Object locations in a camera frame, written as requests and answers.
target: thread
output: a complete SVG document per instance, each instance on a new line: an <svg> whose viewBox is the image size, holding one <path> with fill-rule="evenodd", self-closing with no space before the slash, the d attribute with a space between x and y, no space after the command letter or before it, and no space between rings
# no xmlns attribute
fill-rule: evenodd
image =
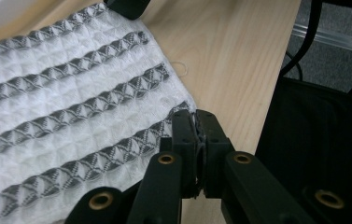
<svg viewBox="0 0 352 224"><path fill-rule="evenodd" d="M184 74L182 74L182 75L177 74L178 77L185 77L188 74L189 68L185 63L180 62L180 61L172 61L172 62L170 62L170 64L172 66L173 66L173 64L181 64L184 67Z"/></svg>

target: metal ring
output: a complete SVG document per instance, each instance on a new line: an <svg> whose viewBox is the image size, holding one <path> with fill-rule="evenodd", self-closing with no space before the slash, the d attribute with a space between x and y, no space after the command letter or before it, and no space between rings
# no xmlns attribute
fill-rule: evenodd
<svg viewBox="0 0 352 224"><path fill-rule="evenodd" d="M251 158L243 154L236 154L233 156L233 160L241 164L251 163Z"/></svg>
<svg viewBox="0 0 352 224"><path fill-rule="evenodd" d="M320 203L330 208L342 209L345 207L345 202L338 195L332 193L331 191L319 189L316 191L315 197Z"/></svg>
<svg viewBox="0 0 352 224"><path fill-rule="evenodd" d="M108 191L98 193L89 200L89 207L92 210L102 210L112 204L114 197Z"/></svg>
<svg viewBox="0 0 352 224"><path fill-rule="evenodd" d="M164 154L164 155L161 155L159 158L158 158L158 161L161 163L161 164L171 164L173 163L174 161L176 160L176 158L172 155L169 155L169 154Z"/></svg>

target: white towel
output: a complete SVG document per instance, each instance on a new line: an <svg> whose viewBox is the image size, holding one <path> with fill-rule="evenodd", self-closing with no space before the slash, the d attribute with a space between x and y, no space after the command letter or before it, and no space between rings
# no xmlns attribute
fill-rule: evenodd
<svg viewBox="0 0 352 224"><path fill-rule="evenodd" d="M139 181L195 104L141 21L96 4L0 41L0 223L64 219Z"/></svg>

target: black bracket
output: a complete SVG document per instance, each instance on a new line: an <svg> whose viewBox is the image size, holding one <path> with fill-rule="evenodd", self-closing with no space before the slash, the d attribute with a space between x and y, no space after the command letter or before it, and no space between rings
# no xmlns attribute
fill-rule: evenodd
<svg viewBox="0 0 352 224"><path fill-rule="evenodd" d="M149 162L143 180L120 193L87 193L69 223L180 223L181 199L221 199L227 223L315 223L253 155L234 151L216 116L187 110L172 117L172 138Z"/></svg>

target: wooden table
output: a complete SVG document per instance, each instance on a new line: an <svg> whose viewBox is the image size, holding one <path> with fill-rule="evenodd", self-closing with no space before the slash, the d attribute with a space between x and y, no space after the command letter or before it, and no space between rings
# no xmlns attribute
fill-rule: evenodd
<svg viewBox="0 0 352 224"><path fill-rule="evenodd" d="M34 29L98 0L66 0ZM300 0L152 0L142 16L199 108L254 153ZM183 223L225 223L219 200L183 201Z"/></svg>

